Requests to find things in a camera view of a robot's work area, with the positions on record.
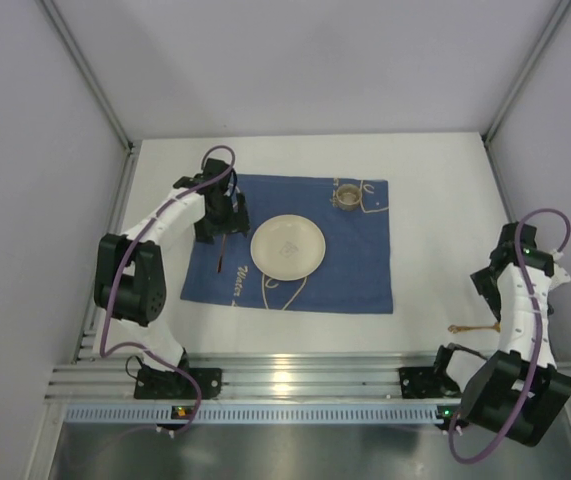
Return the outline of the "copper fork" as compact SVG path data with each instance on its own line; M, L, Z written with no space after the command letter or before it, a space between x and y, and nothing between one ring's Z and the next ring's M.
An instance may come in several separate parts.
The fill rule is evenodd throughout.
M216 270L217 273L221 273L222 268L223 268L226 243L227 243L227 234L224 234L221 238L221 248L220 248L220 253L219 253L219 257L218 257L218 261L217 261L217 270Z

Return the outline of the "cream ceramic plate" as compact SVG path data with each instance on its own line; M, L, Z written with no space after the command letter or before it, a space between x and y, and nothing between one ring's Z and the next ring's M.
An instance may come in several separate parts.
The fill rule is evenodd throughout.
M278 215L263 222L250 242L250 256L265 276L277 281L308 277L322 264L326 240L321 229L299 215Z

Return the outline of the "gold spoon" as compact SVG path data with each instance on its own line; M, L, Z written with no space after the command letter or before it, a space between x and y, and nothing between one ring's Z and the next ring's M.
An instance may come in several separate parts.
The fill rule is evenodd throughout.
M500 323L496 322L492 325L482 325L482 326L450 325L448 327L448 331L452 334L460 334L465 332L483 331L483 330L495 331L499 333L501 330Z

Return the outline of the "small glass cup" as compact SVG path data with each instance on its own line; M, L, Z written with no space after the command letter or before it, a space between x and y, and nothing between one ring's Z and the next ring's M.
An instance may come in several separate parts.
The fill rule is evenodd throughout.
M360 208L362 200L361 188L347 183L340 185L334 194L335 203L343 211L354 211Z

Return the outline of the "blue cloth placemat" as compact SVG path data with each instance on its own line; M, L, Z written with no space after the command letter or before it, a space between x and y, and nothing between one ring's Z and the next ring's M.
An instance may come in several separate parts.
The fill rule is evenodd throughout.
M271 310L341 314L390 314L389 188L384 180L242 175L251 229L285 214L313 221L326 240L320 267L296 281L262 274L250 256L252 237L227 238L223 268L217 273L221 240L195 243L181 299ZM342 184L361 188L359 209L343 211L334 199Z

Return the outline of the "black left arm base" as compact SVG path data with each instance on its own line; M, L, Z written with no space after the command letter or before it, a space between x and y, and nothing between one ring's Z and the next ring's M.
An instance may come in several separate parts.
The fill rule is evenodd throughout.
M209 400L217 397L222 388L220 368L192 368L188 375ZM134 398L137 400L195 400L197 390L193 383L176 372L158 371L143 366L136 375Z

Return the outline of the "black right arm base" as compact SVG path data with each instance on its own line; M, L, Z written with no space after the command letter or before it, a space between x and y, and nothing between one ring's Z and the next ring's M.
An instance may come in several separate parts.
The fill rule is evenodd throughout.
M460 398L458 385L433 367L402 367L398 370L403 399Z

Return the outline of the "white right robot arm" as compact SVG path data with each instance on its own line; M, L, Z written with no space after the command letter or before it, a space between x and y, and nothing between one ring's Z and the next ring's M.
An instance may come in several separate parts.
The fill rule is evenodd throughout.
M471 276L500 328L496 351L486 357L451 343L434 362L437 378L462 394L461 421L489 431L500 431L525 393L506 436L528 447L540 442L571 395L548 335L550 293L571 277L560 253L538 249L535 236L532 225L504 225L489 265Z

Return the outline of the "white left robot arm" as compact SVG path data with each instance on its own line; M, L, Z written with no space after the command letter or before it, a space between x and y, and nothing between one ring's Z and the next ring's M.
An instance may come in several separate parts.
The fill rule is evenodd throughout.
M150 214L123 233L101 238L94 280L94 303L105 311L101 357L132 348L157 372L182 368L186 351L163 314L169 294L164 257L188 230L205 244L248 234L249 214L245 196L236 191L234 164L207 152L201 171L176 181Z

